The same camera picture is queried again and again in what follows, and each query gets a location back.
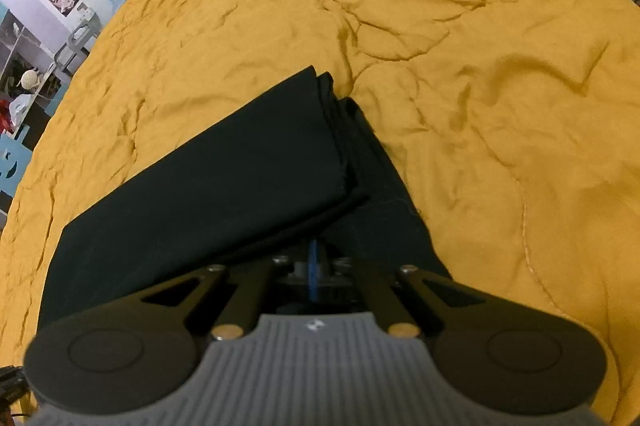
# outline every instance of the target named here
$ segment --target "black cloth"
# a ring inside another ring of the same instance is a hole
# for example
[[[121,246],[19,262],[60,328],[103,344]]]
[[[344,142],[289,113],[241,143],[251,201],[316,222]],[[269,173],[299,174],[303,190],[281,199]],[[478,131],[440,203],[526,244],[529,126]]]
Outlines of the black cloth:
[[[309,67],[118,187],[63,230],[38,327],[209,263],[304,237],[447,275],[356,103]]]

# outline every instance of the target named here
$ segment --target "wrinkled yellow fabric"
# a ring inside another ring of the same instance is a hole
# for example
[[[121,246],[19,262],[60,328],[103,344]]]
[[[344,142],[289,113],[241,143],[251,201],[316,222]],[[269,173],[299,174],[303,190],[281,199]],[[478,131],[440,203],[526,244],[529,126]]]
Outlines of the wrinkled yellow fabric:
[[[0,244],[0,366],[20,363],[33,337],[67,222],[310,64],[360,104],[454,278],[594,330],[609,369],[593,407],[616,426],[635,418],[629,0],[130,0],[18,187]]]

